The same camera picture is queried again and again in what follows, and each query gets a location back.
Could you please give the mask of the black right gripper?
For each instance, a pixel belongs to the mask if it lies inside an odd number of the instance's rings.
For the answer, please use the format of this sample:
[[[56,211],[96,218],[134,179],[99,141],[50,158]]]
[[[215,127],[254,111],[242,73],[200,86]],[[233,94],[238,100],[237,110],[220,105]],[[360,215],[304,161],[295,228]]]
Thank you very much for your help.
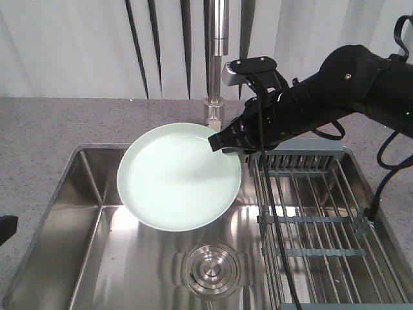
[[[277,146],[272,105],[274,97],[288,90],[287,81],[278,72],[251,72],[242,74],[241,80],[256,96],[245,102],[245,109],[234,124],[208,137],[213,152],[221,150],[223,154],[248,155]]]

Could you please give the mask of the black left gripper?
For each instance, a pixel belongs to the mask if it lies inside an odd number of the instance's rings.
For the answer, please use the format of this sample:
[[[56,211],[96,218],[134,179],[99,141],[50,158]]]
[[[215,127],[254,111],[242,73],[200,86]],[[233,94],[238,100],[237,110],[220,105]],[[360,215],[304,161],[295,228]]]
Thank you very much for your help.
[[[3,245],[16,233],[17,225],[17,216],[7,215],[0,217],[0,245]]]

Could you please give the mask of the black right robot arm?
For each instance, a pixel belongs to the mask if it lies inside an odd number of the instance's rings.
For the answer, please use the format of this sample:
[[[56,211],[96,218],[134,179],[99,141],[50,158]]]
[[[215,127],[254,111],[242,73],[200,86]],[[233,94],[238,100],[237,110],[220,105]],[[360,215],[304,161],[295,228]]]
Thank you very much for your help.
[[[247,84],[254,97],[242,115],[209,137],[212,150],[271,150],[280,143],[361,113],[406,136],[412,135],[412,65],[409,53],[387,58],[363,45],[341,46],[314,75],[289,85],[266,56],[225,65],[223,80]]]

